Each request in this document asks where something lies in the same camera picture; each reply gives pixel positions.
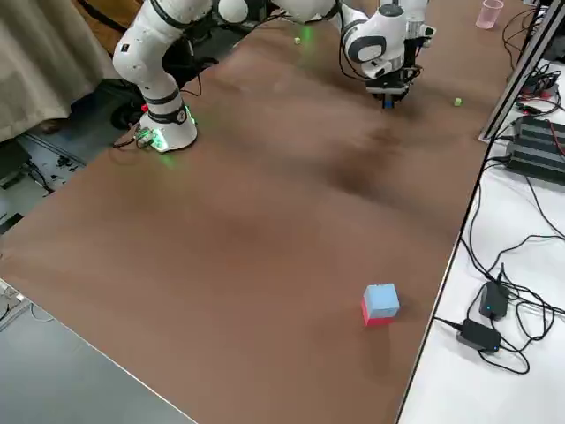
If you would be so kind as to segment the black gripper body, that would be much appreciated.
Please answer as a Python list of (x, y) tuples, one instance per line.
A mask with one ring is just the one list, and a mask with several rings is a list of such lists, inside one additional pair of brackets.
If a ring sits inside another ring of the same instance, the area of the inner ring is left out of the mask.
[(380, 101), (401, 101), (409, 92), (414, 80), (421, 74), (422, 67), (403, 67), (378, 79), (365, 83), (366, 91)]

